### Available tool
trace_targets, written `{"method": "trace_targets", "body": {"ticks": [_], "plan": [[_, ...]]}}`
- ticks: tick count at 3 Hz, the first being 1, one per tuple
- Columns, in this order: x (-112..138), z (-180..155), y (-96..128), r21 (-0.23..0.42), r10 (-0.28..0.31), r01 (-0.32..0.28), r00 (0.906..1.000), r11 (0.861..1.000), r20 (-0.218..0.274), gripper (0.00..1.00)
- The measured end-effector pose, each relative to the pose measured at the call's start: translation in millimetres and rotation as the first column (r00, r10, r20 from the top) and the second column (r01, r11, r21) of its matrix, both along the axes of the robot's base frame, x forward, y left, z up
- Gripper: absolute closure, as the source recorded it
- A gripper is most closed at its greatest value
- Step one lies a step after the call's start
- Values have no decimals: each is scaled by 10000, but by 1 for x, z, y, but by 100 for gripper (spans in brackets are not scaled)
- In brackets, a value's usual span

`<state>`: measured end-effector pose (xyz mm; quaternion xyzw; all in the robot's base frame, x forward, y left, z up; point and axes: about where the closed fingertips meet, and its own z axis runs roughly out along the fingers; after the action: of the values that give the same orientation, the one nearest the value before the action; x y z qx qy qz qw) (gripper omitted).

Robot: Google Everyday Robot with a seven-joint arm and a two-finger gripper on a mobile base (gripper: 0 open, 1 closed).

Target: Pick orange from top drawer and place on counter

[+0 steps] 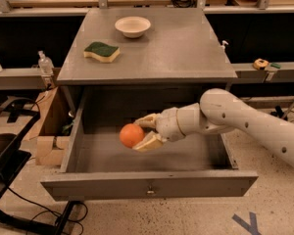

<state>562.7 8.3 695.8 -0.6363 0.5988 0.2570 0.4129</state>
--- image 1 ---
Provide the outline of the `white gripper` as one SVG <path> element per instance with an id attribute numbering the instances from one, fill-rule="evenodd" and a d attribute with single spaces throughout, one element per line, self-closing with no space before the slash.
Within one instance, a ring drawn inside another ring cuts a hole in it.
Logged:
<path id="1" fill-rule="evenodd" d="M 178 108 L 170 108 L 160 114 L 150 114 L 137 119 L 134 123 L 142 128 L 156 128 L 149 132 L 141 142 L 133 147 L 138 152 L 147 152 L 163 146 L 164 141 L 175 142 L 184 138 L 177 120 Z"/>

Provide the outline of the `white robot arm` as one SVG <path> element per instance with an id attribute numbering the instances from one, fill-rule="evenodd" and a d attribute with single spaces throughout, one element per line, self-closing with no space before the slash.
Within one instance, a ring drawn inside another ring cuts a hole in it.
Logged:
<path id="1" fill-rule="evenodd" d="M 150 129 L 133 146 L 138 152 L 155 150 L 194 133 L 221 134 L 239 129 L 294 167 L 294 123 L 260 112 L 223 89 L 210 89 L 197 103 L 165 109 L 134 123 Z"/>

